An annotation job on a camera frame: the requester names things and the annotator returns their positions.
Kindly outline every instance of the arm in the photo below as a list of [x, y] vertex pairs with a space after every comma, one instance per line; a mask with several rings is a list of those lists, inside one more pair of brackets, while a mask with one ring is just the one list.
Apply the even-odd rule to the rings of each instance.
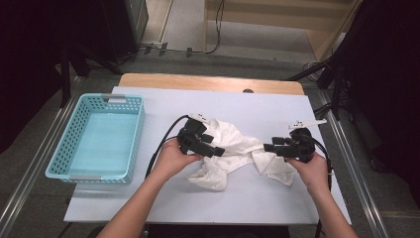
[[315, 202], [323, 230], [327, 237], [358, 237], [349, 225], [328, 188], [327, 163], [314, 153], [313, 159], [303, 164], [294, 159], [286, 159], [297, 169], [309, 194]]
[[152, 172], [98, 237], [139, 237], [164, 183], [187, 165], [201, 159], [199, 155], [183, 155], [176, 139], [163, 144]]

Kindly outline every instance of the hand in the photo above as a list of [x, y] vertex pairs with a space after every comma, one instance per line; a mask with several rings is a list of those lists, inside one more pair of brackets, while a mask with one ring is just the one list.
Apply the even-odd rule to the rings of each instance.
[[285, 159], [297, 169], [297, 172], [308, 188], [309, 194], [313, 195], [318, 191], [329, 192], [327, 162], [325, 158], [314, 152], [312, 160], [306, 164], [291, 158]]
[[176, 138], [170, 139], [162, 145], [157, 157], [157, 162], [151, 174], [168, 180], [189, 164], [201, 159], [203, 159], [203, 157], [198, 154], [183, 155], [179, 150], [178, 140], [176, 140]]

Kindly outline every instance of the blue basket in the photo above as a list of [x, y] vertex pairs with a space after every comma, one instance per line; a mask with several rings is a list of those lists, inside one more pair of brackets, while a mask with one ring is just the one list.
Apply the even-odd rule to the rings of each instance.
[[46, 176], [65, 182], [130, 182], [144, 121], [141, 96], [81, 95]]

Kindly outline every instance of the power cord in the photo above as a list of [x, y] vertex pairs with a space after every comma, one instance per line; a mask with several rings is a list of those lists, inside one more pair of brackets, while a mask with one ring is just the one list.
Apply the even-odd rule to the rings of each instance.
[[[317, 65], [317, 64], [319, 64], [319, 63], [320, 63], [320, 62], [319, 62], [319, 61], [317, 61], [317, 60], [314, 60], [314, 61], [308, 62], [308, 63], [306, 63], [306, 64], [304, 64], [304, 65], [303, 65], [303, 67], [302, 67], [302, 71], [303, 71], [303, 70], [306, 70], [306, 69], [308, 69], [308, 68], [311, 68], [312, 66], [315, 66], [315, 65]], [[316, 81], [318, 80], [319, 76], [320, 76], [320, 74], [318, 74], [317, 72], [313, 72], [313, 73], [311, 73], [311, 74], [307, 75], [307, 76], [306, 76], [306, 78], [307, 78], [308, 80], [312, 81], [312, 82], [316, 82]]]
[[159, 153], [159, 151], [160, 151], [161, 146], [162, 146], [162, 145], [163, 145], [166, 141], [168, 141], [168, 140], [170, 140], [170, 139], [172, 139], [172, 138], [173, 138], [173, 137], [171, 137], [171, 138], [167, 138], [167, 136], [168, 136], [168, 135], [169, 135], [169, 133], [172, 131], [173, 127], [175, 127], [175, 126], [176, 126], [176, 124], [178, 124], [178, 122], [179, 122], [179, 121], [181, 121], [182, 119], [185, 119], [185, 118], [189, 118], [189, 116], [188, 116], [188, 115], [183, 115], [183, 116], [179, 117], [178, 119], [176, 119], [176, 121], [175, 121], [175, 122], [173, 122], [173, 124], [169, 127], [169, 129], [167, 130], [166, 134], [164, 134], [163, 138], [162, 138], [162, 139], [161, 139], [161, 141], [160, 141], [160, 144], [157, 146], [157, 150], [156, 150], [156, 151], [155, 151], [155, 153], [152, 155], [151, 161], [149, 162], [148, 170], [146, 171], [145, 178], [147, 178], [147, 177], [148, 177], [148, 175], [151, 173], [152, 168], [154, 167], [155, 161], [156, 161], [156, 159], [157, 159], [157, 157], [158, 157], [158, 153]]
[[179, 53], [187, 53], [189, 55], [192, 54], [212, 54], [215, 53], [217, 50], [219, 50], [220, 48], [220, 43], [222, 42], [222, 36], [221, 36], [221, 31], [222, 31], [222, 21], [223, 21], [223, 13], [225, 10], [225, 0], [222, 0], [219, 4], [219, 7], [217, 9], [217, 13], [216, 13], [216, 32], [217, 32], [217, 43], [216, 46], [213, 50], [208, 51], [208, 52], [195, 52], [193, 50], [191, 51], [185, 51], [185, 50], [171, 50], [171, 49], [159, 49], [159, 48], [152, 48], [152, 47], [143, 47], [145, 50], [143, 52], [145, 52], [146, 54], [151, 51], [151, 50], [156, 50], [159, 51], [160, 53], [165, 53], [165, 52], [179, 52]]
[[[317, 120], [320, 120], [320, 119], [325, 118], [325, 115], [328, 113], [328, 111], [330, 111], [332, 109], [332, 107], [333, 107], [333, 104], [331, 102], [329, 102], [329, 103], [326, 103], [323, 106], [321, 106], [321, 107], [313, 110], [313, 112], [315, 114], [315, 118]], [[351, 111], [351, 109], [350, 109], [349, 106], [347, 106], [347, 105], [341, 105], [340, 104], [340, 105], [338, 105], [338, 108], [339, 109], [346, 110], [349, 113], [349, 119], [350, 119], [350, 121], [351, 122], [354, 121], [353, 113], [352, 113], [352, 111]]]
[[72, 225], [73, 223], [72, 222], [69, 222], [65, 227], [64, 227], [64, 229], [62, 229], [61, 230], [61, 232], [59, 233], [59, 235], [57, 236], [57, 238], [61, 238], [64, 234], [65, 234], [65, 232], [67, 232], [67, 230], [70, 228], [70, 226]]

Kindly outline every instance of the white cloth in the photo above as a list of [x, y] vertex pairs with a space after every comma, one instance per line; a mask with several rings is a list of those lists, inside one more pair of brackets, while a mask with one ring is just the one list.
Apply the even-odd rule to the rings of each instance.
[[263, 142], [244, 136], [233, 124], [210, 120], [205, 124], [204, 134], [213, 136], [210, 144], [225, 149], [222, 157], [205, 157], [202, 168], [188, 178], [189, 181], [210, 189], [223, 190], [228, 183], [228, 174], [238, 168], [255, 163], [260, 175], [266, 175], [286, 185], [291, 185], [296, 172], [283, 158], [265, 152]]

